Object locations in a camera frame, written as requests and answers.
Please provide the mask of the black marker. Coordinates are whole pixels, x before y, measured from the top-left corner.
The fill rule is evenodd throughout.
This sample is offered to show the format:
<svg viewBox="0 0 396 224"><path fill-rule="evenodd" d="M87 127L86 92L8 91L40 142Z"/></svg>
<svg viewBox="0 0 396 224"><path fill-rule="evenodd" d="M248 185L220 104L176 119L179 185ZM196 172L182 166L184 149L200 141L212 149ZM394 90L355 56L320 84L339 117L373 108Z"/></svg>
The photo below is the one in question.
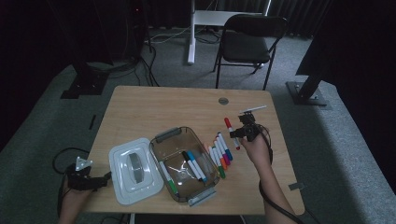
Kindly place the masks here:
<svg viewBox="0 0 396 224"><path fill-rule="evenodd" d="M192 172L194 173L195 177L196 177L198 180L201 180L202 178L201 178L201 176L199 175L198 171L196 170L196 168L195 168L194 164L192 163L190 157L188 156L187 152L186 152L186 151L183 151L183 152L182 152L182 155L183 155L185 161L188 163L188 165L189 165L190 168L192 169Z"/></svg>

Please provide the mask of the white box lid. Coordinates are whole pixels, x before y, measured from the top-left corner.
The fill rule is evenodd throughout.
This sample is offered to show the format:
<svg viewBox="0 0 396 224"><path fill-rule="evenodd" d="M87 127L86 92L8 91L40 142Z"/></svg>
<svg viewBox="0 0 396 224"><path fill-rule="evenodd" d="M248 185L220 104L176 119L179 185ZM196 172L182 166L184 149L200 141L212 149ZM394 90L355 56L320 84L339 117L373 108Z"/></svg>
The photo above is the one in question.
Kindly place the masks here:
<svg viewBox="0 0 396 224"><path fill-rule="evenodd" d="M149 140L139 138L113 147L108 154L117 201L131 205L163 188L163 178L149 150Z"/></svg>

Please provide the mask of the red marker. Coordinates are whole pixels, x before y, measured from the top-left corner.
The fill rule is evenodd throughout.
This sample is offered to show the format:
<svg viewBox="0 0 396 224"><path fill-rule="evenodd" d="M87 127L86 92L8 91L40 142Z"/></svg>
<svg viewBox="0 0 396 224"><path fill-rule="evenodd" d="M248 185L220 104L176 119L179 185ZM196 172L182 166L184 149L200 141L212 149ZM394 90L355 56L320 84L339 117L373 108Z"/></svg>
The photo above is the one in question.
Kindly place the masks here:
<svg viewBox="0 0 396 224"><path fill-rule="evenodd" d="M233 126L232 126L231 122L229 121L228 118L224 118L224 122L225 122L226 127L227 127L227 129L229 131L230 137L233 139L233 143L234 143L234 146L235 146L236 150L240 150L239 142L236 139L236 137L233 136Z"/></svg>

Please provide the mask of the person's left hand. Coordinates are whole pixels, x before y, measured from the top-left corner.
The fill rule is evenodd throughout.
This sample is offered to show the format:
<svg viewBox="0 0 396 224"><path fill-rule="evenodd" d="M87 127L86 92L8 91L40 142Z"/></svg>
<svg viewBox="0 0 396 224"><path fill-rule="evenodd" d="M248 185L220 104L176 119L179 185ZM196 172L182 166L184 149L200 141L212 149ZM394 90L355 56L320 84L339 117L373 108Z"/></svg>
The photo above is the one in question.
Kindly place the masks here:
<svg viewBox="0 0 396 224"><path fill-rule="evenodd" d="M76 190L66 187L63 193L62 206L81 207L92 194L91 190Z"/></svg>

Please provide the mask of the black metal stand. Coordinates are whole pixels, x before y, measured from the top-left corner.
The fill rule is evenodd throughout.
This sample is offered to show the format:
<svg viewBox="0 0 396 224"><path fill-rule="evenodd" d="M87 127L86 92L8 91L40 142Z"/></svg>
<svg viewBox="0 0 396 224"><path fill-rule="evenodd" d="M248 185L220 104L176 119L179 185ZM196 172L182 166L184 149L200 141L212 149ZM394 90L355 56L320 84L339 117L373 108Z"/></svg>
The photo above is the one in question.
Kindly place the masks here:
<svg viewBox="0 0 396 224"><path fill-rule="evenodd" d="M109 73L92 70L77 47L71 47L69 53L76 77L69 89L61 95L62 99L77 99L80 95L101 95Z"/></svg>
<svg viewBox="0 0 396 224"><path fill-rule="evenodd" d="M326 107L328 103L318 89L319 83L328 75L330 65L321 58L305 55L298 70L298 75L305 75L306 80L288 81L286 86L296 105L317 105Z"/></svg>

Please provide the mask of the row of assorted markers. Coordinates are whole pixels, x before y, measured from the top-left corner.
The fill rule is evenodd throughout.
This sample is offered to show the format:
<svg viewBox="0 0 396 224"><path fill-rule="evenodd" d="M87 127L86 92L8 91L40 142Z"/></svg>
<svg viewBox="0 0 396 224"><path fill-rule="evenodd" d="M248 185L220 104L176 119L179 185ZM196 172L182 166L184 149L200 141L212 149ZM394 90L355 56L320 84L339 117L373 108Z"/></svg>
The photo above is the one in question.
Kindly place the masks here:
<svg viewBox="0 0 396 224"><path fill-rule="evenodd" d="M231 165L233 155L231 154L222 133L217 133L211 144L204 143L204 148L209 153L210 159L217 166L220 177L225 179L226 171Z"/></svg>

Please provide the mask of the light blue marker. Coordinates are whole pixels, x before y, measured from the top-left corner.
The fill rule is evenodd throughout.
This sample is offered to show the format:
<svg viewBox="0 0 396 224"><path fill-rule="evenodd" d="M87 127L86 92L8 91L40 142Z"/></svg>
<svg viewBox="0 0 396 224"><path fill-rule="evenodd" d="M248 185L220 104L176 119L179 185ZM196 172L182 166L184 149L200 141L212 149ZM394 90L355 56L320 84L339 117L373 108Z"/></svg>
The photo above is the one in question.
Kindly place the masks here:
<svg viewBox="0 0 396 224"><path fill-rule="evenodd" d="M187 151L187 154L188 154L190 160L192 161L192 163L194 164L195 169L198 171L198 174L200 175L202 180L204 182L207 182L207 178L206 178L203 170L201 169L200 165L198 164L197 160L194 158L193 153L191 151Z"/></svg>

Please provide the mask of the transparent storage box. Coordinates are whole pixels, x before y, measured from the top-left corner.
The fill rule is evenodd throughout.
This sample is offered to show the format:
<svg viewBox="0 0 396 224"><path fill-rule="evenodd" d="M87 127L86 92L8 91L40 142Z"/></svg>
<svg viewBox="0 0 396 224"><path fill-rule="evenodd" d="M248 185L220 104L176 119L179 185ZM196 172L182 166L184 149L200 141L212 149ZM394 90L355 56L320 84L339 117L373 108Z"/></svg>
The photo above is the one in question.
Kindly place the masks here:
<svg viewBox="0 0 396 224"><path fill-rule="evenodd" d="M149 143L149 150L171 197L178 203L196 206L216 194L215 186L220 175L217 166L210 159L203 143L190 127L176 127L157 134ZM191 151L203 170L207 182L198 180L185 161L182 152ZM159 164L163 161L178 191L176 196L171 190Z"/></svg>

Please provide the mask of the dark equipment tower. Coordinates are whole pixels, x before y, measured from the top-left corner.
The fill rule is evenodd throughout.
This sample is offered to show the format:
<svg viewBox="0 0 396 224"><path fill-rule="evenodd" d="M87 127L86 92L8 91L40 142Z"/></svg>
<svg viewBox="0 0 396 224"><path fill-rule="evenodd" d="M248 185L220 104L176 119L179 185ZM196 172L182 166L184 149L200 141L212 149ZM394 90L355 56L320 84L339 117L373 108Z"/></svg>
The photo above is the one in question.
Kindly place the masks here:
<svg viewBox="0 0 396 224"><path fill-rule="evenodd" d="M125 0L126 44L123 56L137 59L146 37L146 10L143 0Z"/></svg>

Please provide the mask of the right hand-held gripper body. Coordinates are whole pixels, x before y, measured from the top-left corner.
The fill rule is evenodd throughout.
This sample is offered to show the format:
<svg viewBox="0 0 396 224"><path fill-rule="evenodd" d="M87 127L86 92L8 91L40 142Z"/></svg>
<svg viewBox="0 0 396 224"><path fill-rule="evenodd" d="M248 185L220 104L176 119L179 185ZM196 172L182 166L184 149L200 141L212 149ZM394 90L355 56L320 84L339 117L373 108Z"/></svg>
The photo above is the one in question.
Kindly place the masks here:
<svg viewBox="0 0 396 224"><path fill-rule="evenodd" d="M252 114L254 108L247 109L241 112L239 120L243 123L241 128L245 129L245 137L249 142L252 142L258 135L264 136L263 127L256 123L255 117Z"/></svg>

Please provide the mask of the white desk frame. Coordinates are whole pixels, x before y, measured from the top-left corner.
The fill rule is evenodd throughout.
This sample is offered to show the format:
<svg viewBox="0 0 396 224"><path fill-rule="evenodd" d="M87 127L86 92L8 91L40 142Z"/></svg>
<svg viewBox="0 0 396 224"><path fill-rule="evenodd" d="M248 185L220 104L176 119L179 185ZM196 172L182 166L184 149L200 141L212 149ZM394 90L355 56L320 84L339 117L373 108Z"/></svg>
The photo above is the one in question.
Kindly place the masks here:
<svg viewBox="0 0 396 224"><path fill-rule="evenodd" d="M190 44L188 53L188 64L195 62L196 38L195 26L223 26L231 16L237 15L234 11L213 11L213 10L198 10L195 8L195 0L191 0L191 24L190 24Z"/></svg>

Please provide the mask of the person's right hand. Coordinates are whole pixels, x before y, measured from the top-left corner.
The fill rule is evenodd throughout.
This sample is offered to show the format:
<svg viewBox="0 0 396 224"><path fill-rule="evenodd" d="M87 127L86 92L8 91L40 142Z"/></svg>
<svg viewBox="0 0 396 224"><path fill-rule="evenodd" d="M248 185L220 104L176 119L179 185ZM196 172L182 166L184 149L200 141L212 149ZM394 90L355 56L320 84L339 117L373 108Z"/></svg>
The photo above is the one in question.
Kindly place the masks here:
<svg viewBox="0 0 396 224"><path fill-rule="evenodd" d="M257 170L271 167L269 147L262 136L258 135L252 142L240 138L240 143Z"/></svg>

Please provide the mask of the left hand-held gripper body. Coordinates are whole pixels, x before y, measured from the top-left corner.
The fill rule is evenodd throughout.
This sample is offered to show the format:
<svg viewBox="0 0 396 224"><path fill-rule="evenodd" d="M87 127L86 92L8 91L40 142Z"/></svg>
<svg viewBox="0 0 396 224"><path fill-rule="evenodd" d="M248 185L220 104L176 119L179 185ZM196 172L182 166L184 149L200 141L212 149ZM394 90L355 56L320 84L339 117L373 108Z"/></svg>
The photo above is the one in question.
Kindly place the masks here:
<svg viewBox="0 0 396 224"><path fill-rule="evenodd" d="M92 161L87 161L81 157L76 158L76 162L72 163L66 169L68 178L68 187L76 190L92 189L90 178L90 171L92 168Z"/></svg>

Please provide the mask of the light green marker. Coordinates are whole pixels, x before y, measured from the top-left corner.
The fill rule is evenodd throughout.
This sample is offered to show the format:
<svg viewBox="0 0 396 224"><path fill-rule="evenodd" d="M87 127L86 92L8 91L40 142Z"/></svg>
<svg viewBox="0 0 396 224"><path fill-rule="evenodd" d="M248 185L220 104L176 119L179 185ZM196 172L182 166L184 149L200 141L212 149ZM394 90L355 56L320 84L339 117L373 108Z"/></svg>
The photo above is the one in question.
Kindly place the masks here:
<svg viewBox="0 0 396 224"><path fill-rule="evenodd" d="M172 177L171 177L170 174L168 173L168 171L167 171L167 169L166 169L166 166L165 166L164 162L163 162L163 161L160 161L159 164L160 164L160 166L161 166L161 168L162 168L162 170L163 170L163 173L164 173L164 175L165 175L165 178L166 178L166 180L167 180L167 182L168 182L168 184L169 184L171 190L173 191L173 193L174 193L176 196L178 196L177 187L176 187L176 185L175 185L175 183L174 183Z"/></svg>

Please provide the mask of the black folding chair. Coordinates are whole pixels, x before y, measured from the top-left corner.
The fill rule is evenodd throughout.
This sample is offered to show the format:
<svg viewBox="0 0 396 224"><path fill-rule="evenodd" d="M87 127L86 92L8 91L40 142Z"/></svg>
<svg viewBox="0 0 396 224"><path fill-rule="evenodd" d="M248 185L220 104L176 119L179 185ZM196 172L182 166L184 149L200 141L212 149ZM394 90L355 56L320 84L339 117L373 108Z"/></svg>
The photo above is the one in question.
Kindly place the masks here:
<svg viewBox="0 0 396 224"><path fill-rule="evenodd" d="M224 26L213 72L219 87L222 66L254 67L255 74L262 64L269 63L262 89L265 90L276 54L276 45L288 31L289 23L282 17L237 14Z"/></svg>

